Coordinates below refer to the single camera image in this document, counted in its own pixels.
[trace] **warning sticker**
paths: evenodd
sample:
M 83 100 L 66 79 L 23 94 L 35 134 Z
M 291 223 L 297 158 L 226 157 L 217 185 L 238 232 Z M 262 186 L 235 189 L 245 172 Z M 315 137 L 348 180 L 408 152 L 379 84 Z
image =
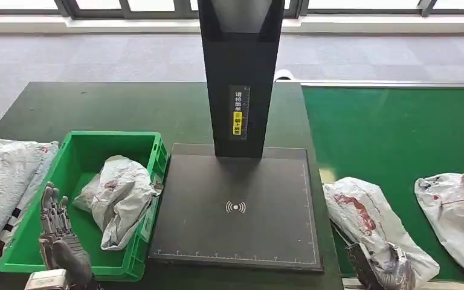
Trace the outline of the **warning sticker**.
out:
M 243 112 L 235 111 L 233 114 L 234 122 L 233 122 L 233 132 L 234 135 L 241 135 L 241 124 L 243 123 Z
M 230 126 L 232 140 L 246 140 L 248 111 L 250 109 L 250 87 L 230 86 Z

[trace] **crate handle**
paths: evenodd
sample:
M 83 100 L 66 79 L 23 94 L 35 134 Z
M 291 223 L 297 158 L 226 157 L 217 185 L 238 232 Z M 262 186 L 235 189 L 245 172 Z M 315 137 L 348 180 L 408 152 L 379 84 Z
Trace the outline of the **crate handle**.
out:
M 141 239 L 144 240 L 145 242 L 149 242 L 150 239 L 150 230 L 147 230 L 148 227 L 150 227 L 150 224 L 152 223 L 152 219 L 148 216 L 145 217 L 145 221 L 143 222 L 143 226 L 141 227 Z

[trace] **black vertical column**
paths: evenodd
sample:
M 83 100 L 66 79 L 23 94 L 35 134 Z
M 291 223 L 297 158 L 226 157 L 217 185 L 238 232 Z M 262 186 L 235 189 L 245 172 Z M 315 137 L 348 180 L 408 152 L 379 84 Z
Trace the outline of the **black vertical column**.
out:
M 283 4 L 198 0 L 216 156 L 262 156 Z

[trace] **green workbench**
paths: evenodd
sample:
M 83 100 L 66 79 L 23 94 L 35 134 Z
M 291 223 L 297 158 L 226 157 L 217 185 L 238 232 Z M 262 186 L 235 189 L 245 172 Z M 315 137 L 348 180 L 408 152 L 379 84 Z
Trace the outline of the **green workbench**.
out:
M 60 141 L 71 130 L 158 131 L 167 148 L 210 144 L 205 83 L 30 83 L 0 121 L 0 138 L 12 140 Z M 352 176 L 379 185 L 415 242 L 440 264 L 437 279 L 464 282 L 413 193 L 418 177 L 464 172 L 464 85 L 277 83 L 266 146 L 307 148 L 313 187 L 320 186 L 317 170 L 325 182 Z M 341 274 L 353 271 L 341 239 L 332 240 L 323 197 L 313 202 L 324 274 L 148 264 L 142 282 L 130 286 L 342 289 Z
M 167 149 L 173 143 L 212 144 L 207 87 L 205 83 L 30 83 L 0 121 L 0 138 L 11 140 L 61 141 L 72 130 L 157 131 Z M 321 186 L 299 84 L 275 86 L 265 144 L 306 148 L 311 186 Z M 314 194 L 313 204 L 324 273 L 147 263 L 142 281 L 128 283 L 127 288 L 342 289 L 324 197 Z M 9 280 L 0 283 L 10 287 Z M 16 280 L 13 285 L 24 287 Z M 123 286 L 104 284 L 106 290 Z
M 323 182 L 351 176 L 379 185 L 413 240 L 440 265 L 436 280 L 464 282 L 421 210 L 415 180 L 464 173 L 464 84 L 304 83 Z M 341 272 L 353 276 L 335 234 Z

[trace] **gray carpet floor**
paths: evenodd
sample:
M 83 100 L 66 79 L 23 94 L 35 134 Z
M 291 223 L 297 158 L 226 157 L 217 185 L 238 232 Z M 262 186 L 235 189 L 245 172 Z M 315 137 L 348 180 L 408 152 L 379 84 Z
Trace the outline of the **gray carpet floor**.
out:
M 283 35 L 299 79 L 464 82 L 464 36 Z M 0 118 L 31 81 L 205 81 L 198 34 L 0 35 Z

